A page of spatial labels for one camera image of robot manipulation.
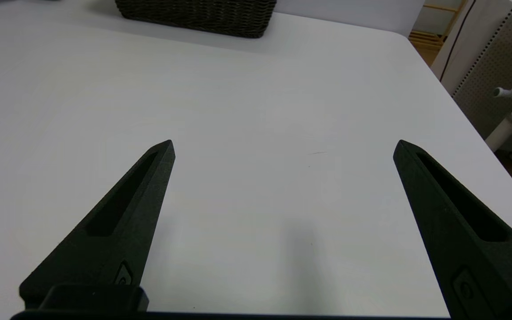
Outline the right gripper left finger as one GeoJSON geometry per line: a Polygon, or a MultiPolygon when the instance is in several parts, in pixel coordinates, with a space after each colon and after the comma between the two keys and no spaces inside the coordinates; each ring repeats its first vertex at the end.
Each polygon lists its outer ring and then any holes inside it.
{"type": "Polygon", "coordinates": [[[140,287],[175,150],[149,148],[20,284],[29,312],[144,312],[140,287]]]}

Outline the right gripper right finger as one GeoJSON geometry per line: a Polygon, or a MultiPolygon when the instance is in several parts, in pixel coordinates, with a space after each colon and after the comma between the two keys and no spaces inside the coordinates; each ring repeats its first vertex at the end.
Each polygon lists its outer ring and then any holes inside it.
{"type": "Polygon", "coordinates": [[[512,320],[512,228],[425,150],[393,153],[453,320],[512,320]]]}

